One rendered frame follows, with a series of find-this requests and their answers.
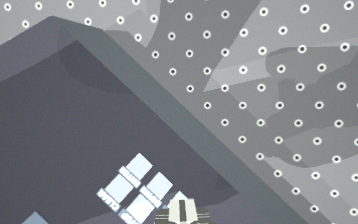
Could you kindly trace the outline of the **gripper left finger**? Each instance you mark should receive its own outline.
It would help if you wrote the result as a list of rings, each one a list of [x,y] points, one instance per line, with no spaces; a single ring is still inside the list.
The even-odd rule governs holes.
[[[154,224],[183,224],[182,199],[170,200],[170,208],[157,211]]]

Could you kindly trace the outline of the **white thermal cycler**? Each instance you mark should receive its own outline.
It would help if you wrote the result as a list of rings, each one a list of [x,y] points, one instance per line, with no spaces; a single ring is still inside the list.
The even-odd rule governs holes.
[[[154,224],[177,199],[308,224],[104,30],[50,15],[0,45],[0,224]]]

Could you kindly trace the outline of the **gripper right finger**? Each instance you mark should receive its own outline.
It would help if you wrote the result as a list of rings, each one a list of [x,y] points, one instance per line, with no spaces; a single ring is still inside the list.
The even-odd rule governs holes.
[[[211,221],[208,210],[195,207],[194,199],[182,199],[183,224],[216,224]]]

